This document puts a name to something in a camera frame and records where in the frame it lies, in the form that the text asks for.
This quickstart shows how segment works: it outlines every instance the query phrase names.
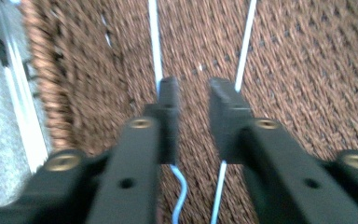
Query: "textured brown fabric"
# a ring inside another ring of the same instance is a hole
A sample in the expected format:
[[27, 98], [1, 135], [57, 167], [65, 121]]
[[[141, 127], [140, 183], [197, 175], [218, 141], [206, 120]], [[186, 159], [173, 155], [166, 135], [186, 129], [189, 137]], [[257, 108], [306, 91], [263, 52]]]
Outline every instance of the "textured brown fabric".
[[[180, 81], [180, 167], [189, 186], [183, 223], [210, 221], [219, 161], [208, 79], [234, 80], [248, 6], [159, 1], [164, 73]], [[156, 99], [147, 2], [28, 0], [22, 10], [55, 148], [90, 155], [109, 148], [125, 119]], [[325, 160], [358, 149], [358, 1], [259, 1], [251, 42], [242, 94], [255, 115], [280, 120]], [[163, 167], [165, 222], [179, 188]], [[240, 167], [229, 166], [219, 220], [255, 219]]]

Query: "blue rope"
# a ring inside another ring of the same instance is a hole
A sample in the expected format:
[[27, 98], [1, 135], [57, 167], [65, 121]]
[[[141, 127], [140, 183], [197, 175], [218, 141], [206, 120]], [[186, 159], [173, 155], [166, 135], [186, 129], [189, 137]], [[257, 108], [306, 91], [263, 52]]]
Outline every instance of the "blue rope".
[[218, 181], [217, 181], [216, 194], [214, 196], [211, 224], [217, 223], [217, 217], [219, 215], [220, 200], [222, 199], [223, 185], [225, 183], [226, 168], [227, 168], [226, 161], [222, 161], [222, 164], [220, 165], [219, 177], [218, 177]]
[[187, 183], [186, 183], [185, 177], [182, 175], [180, 170], [175, 165], [170, 165], [170, 166], [171, 166], [171, 170], [172, 170], [173, 174], [179, 180], [180, 185], [182, 187], [178, 202], [176, 203], [176, 206], [173, 209], [173, 213], [172, 213], [172, 224], [178, 224], [179, 223], [179, 215], [180, 215], [180, 212], [182, 211], [182, 206], [185, 203], [185, 199], [186, 199], [186, 195], [187, 195]]

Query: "gray surface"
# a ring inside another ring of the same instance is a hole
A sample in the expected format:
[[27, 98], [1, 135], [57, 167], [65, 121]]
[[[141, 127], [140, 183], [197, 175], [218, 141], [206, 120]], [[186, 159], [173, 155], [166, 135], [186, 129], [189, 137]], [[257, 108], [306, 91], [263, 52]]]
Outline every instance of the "gray surface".
[[[21, 27], [21, 14], [12, 7], [7, 7], [11, 25], [15, 30], [16, 41], [20, 46], [22, 58], [29, 58], [26, 38]], [[35, 82], [31, 81], [32, 92], [36, 92]], [[41, 102], [34, 98], [36, 112], [40, 122], [44, 123], [44, 113]], [[47, 139], [47, 129], [42, 125], [42, 132]], [[31, 175], [28, 161], [21, 141], [19, 127], [10, 100], [4, 68], [0, 64], [0, 205], [7, 204], [17, 198], [24, 181]]]

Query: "cable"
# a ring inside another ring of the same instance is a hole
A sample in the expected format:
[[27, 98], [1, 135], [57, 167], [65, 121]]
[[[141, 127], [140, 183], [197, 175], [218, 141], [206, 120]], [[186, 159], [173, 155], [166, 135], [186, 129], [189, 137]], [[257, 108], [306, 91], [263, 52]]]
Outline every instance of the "cable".
[[[161, 59], [161, 46], [159, 43], [159, 29], [158, 29], [158, 3], [157, 0], [149, 0], [149, 20], [150, 20], [150, 35], [152, 40], [152, 54], [153, 64], [156, 78], [156, 92], [159, 97], [159, 84], [163, 78], [162, 75], [162, 59]], [[187, 183], [185, 177], [175, 165], [170, 165], [173, 174], [179, 180], [181, 185], [181, 192], [172, 213], [172, 223], [179, 223], [180, 212], [182, 211], [183, 204], [185, 203], [187, 195]]]
[[223, 185], [225, 182], [226, 168], [227, 168], [226, 161], [222, 161], [222, 164], [220, 165], [219, 177], [218, 177], [218, 181], [217, 181], [216, 194], [214, 196], [211, 224], [217, 223], [217, 217], [219, 215], [220, 200], [222, 199]]
[[175, 208], [172, 213], [172, 224], [179, 223], [179, 215], [182, 210], [182, 206], [185, 203], [186, 195], [187, 195], [187, 183], [185, 177], [182, 175], [180, 170], [175, 165], [170, 165], [172, 172], [175, 174], [176, 178], [179, 180], [181, 185], [181, 192], [179, 195], [178, 202], [176, 203]]
[[246, 58], [248, 56], [249, 40], [251, 38], [252, 25], [255, 17], [255, 4], [257, 0], [252, 0], [249, 6], [248, 19], [246, 20], [245, 34], [242, 40], [242, 49], [240, 62], [238, 63], [237, 78], [235, 79], [235, 91], [240, 92], [243, 79], [243, 73], [245, 72]]
[[150, 35], [152, 39], [153, 65], [156, 77], [156, 91], [159, 97], [159, 82], [162, 80], [161, 46], [158, 30], [158, 4], [157, 0], [149, 0]]
[[[245, 33], [242, 40], [241, 56], [238, 64], [237, 77], [235, 79], [235, 91], [240, 92], [243, 79], [243, 73], [245, 72], [246, 58], [248, 55], [249, 41], [251, 38], [253, 20], [255, 18], [255, 5], [257, 0], [252, 0], [249, 6], [248, 18], [246, 20]], [[222, 161], [220, 165], [219, 177], [217, 180], [216, 194], [214, 196], [213, 211], [211, 224], [217, 223], [217, 217], [219, 215], [220, 201], [222, 199], [222, 191], [225, 183], [227, 163]]]

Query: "woven mat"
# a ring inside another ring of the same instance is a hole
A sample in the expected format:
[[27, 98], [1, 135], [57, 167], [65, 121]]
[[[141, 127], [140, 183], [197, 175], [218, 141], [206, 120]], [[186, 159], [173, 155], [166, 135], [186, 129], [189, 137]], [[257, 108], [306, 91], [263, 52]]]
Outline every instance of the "woven mat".
[[[181, 91], [182, 223], [210, 221], [219, 160], [208, 79], [234, 80], [248, 6], [159, 1], [164, 73]], [[28, 0], [22, 10], [55, 148], [109, 148], [123, 122], [156, 99], [147, 2]], [[255, 115], [280, 120], [324, 160], [358, 149], [358, 1], [259, 1], [251, 42], [242, 94]], [[179, 188], [164, 166], [164, 222]], [[219, 219], [256, 221], [238, 166], [228, 167]]]

